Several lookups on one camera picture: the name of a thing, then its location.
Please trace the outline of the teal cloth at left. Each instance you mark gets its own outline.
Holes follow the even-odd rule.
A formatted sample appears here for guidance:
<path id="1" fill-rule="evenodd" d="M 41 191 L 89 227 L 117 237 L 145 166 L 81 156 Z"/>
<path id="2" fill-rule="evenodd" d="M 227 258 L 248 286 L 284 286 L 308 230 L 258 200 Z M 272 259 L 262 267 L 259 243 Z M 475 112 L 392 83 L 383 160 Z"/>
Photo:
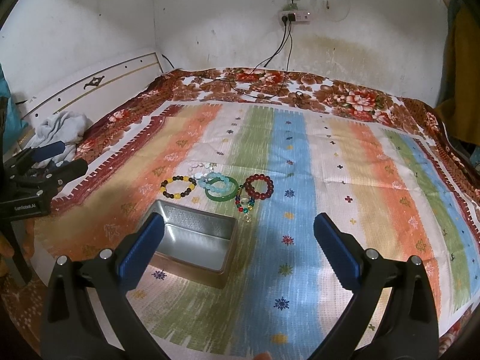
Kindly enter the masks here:
<path id="1" fill-rule="evenodd" d="M 1 96 L 8 100 L 5 131 L 2 139 L 2 152 L 5 154 L 16 144 L 16 141 L 22 137 L 24 130 L 28 127 L 28 123 L 20 118 L 17 106 L 11 97 L 11 92 L 2 67 L 0 67 L 0 92 Z"/>

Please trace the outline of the yellow hanging cloth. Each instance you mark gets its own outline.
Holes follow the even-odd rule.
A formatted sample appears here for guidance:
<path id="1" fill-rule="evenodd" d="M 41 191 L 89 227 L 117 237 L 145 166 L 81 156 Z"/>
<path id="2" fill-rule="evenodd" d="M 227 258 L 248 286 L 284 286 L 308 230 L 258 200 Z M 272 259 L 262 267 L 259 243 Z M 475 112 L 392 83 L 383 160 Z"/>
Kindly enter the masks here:
<path id="1" fill-rule="evenodd" d="M 479 24 L 463 5 L 448 35 L 445 90 L 436 106 L 451 136 L 479 144 Z"/>

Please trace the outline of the white power strip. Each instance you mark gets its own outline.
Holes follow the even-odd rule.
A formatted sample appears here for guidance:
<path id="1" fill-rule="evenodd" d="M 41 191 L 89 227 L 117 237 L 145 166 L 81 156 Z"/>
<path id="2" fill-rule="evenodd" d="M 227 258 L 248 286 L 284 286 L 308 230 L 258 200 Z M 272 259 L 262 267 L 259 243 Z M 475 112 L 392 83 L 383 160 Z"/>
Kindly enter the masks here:
<path id="1" fill-rule="evenodd" d="M 292 23 L 309 23 L 312 20 L 308 10 L 284 10 L 279 13 L 280 20 L 287 18 Z"/>

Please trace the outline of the silver metal tin box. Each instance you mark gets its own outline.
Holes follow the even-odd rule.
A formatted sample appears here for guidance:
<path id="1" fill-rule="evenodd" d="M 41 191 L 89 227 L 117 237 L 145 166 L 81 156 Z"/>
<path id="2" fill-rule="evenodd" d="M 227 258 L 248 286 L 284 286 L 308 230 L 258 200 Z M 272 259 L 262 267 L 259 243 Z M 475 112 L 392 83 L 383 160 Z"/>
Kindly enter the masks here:
<path id="1" fill-rule="evenodd" d="M 151 266 L 199 284 L 222 289 L 238 244 L 234 217 L 156 200 L 137 223 L 152 213 L 163 217 L 162 241 Z"/>

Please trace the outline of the red floral bed sheet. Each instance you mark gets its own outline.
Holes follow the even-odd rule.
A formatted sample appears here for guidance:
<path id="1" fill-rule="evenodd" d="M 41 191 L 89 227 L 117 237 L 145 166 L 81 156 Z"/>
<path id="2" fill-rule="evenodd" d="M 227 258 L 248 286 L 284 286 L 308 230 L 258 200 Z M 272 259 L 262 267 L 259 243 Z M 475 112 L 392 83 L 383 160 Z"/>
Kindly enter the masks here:
<path id="1" fill-rule="evenodd" d="M 164 105 L 250 104 L 289 111 L 306 111 L 365 124 L 376 124 L 428 141 L 454 185 L 478 205 L 479 176 L 460 158 L 448 141 L 443 122 L 424 102 L 395 97 L 382 91 L 305 72 L 209 69 L 175 70 L 156 78 L 148 88 L 103 116 L 85 132 L 76 156 L 92 163 L 117 145 L 142 118 Z M 168 182 L 160 185 L 162 201 L 168 202 Z M 40 349 L 41 311 L 47 294 L 46 279 L 35 271 L 32 282 L 21 288 L 12 278 L 1 281 L 1 300 L 7 319 L 33 351 Z M 446 332 L 439 330 L 439 353 L 447 352 L 462 335 L 475 306 Z"/>

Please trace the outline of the green jade bangle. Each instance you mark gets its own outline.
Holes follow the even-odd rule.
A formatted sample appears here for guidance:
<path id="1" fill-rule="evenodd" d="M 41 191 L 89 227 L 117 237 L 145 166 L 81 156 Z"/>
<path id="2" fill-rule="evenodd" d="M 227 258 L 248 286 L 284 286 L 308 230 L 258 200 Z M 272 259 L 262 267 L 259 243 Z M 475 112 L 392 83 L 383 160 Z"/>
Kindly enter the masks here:
<path id="1" fill-rule="evenodd" d="M 215 184 L 223 182 L 224 180 L 227 180 L 227 183 L 224 184 L 224 189 L 221 192 L 214 191 L 213 187 Z M 230 176 L 213 178 L 208 180 L 207 185 L 211 186 L 211 188 L 205 189 L 206 196 L 217 203 L 224 203 L 234 199 L 239 190 L 239 183 Z"/>

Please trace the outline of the striped colourful mat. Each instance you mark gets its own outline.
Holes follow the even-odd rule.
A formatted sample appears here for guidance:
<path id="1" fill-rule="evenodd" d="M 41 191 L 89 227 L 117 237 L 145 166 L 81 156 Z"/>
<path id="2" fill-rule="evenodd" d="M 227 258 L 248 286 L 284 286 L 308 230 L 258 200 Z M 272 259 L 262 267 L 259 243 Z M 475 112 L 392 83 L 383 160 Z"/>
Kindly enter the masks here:
<path id="1" fill-rule="evenodd" d="M 233 177 L 237 196 L 210 200 L 208 180 Z M 419 256 L 439 330 L 479 303 L 478 205 L 428 141 L 378 124 L 250 104 L 164 105 L 92 163 L 89 176 L 35 221 L 34 267 L 117 246 L 150 205 L 234 217 L 238 244 L 216 289 L 148 267 L 128 295 L 174 359 L 306 359 L 351 298 L 313 236 L 325 212 L 385 258 Z"/>

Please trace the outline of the grey crumpled cloth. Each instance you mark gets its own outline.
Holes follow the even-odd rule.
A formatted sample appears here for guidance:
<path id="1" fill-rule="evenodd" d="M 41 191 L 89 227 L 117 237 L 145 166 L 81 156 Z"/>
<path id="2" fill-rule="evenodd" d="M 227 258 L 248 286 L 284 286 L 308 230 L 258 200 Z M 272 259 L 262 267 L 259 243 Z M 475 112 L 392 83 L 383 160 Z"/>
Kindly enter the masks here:
<path id="1" fill-rule="evenodd" d="M 74 111 L 61 111 L 51 115 L 35 128 L 35 134 L 27 143 L 27 148 L 37 148 L 62 141 L 65 149 L 53 158 L 36 163 L 34 168 L 45 168 L 50 164 L 56 166 L 71 162 L 76 155 L 77 144 L 83 139 L 92 122 L 86 115 Z"/>

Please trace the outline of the white bed headboard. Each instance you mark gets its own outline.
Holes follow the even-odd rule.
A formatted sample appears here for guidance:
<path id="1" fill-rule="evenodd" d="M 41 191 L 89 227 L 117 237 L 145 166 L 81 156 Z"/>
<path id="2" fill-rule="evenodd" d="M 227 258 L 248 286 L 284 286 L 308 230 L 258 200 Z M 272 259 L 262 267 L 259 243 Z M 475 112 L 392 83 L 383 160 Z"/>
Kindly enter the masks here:
<path id="1" fill-rule="evenodd" d="M 84 114 L 95 123 L 142 92 L 162 73 L 153 49 L 131 51 L 86 67 L 45 88 L 18 105 L 19 112 L 33 128 L 61 111 Z"/>

